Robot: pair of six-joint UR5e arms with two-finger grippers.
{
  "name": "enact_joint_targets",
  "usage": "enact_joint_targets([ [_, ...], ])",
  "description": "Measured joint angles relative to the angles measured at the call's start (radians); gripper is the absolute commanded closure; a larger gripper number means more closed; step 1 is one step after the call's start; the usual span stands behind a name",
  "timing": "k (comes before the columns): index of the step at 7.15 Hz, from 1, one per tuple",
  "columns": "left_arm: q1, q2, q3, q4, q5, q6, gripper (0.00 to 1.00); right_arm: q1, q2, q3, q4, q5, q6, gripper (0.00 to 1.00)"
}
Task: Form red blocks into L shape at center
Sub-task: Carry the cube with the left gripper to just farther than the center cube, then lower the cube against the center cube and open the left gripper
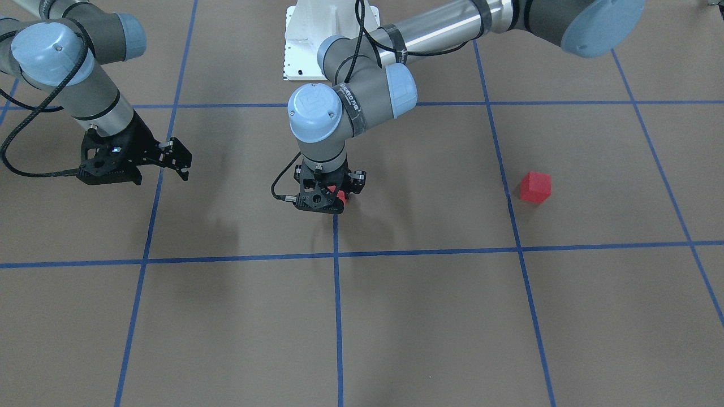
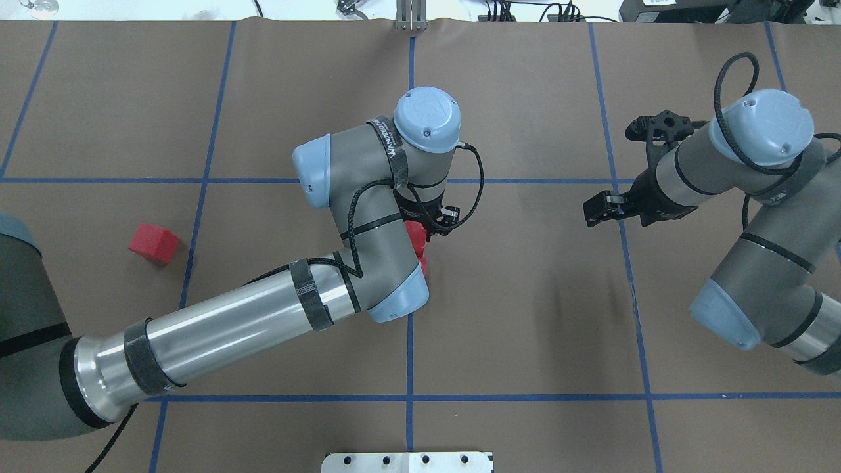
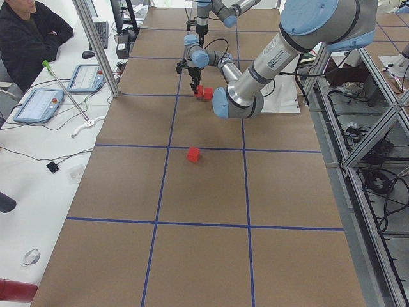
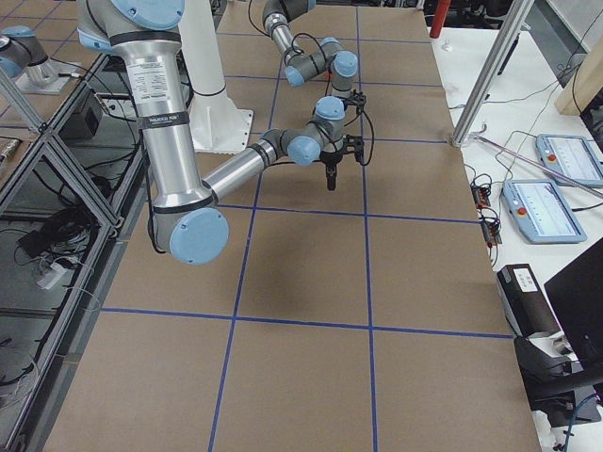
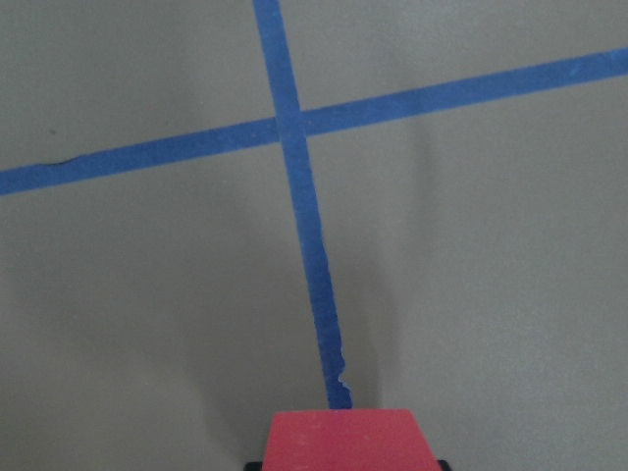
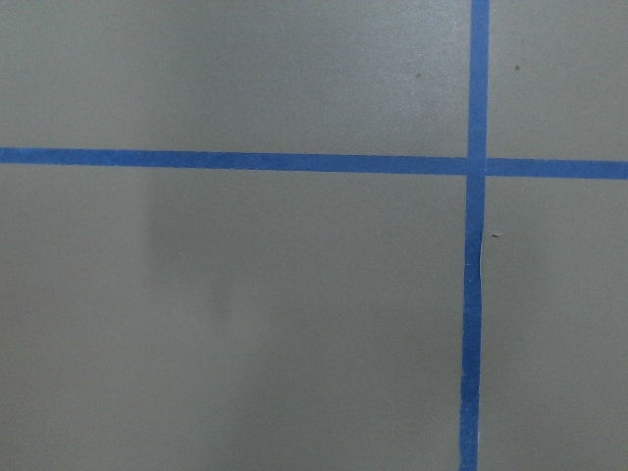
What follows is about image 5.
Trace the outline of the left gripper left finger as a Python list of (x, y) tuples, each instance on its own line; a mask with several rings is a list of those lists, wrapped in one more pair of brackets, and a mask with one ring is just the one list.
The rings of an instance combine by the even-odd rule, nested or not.
[(247, 462), (243, 467), (243, 471), (261, 471), (261, 470), (262, 470), (261, 461)]

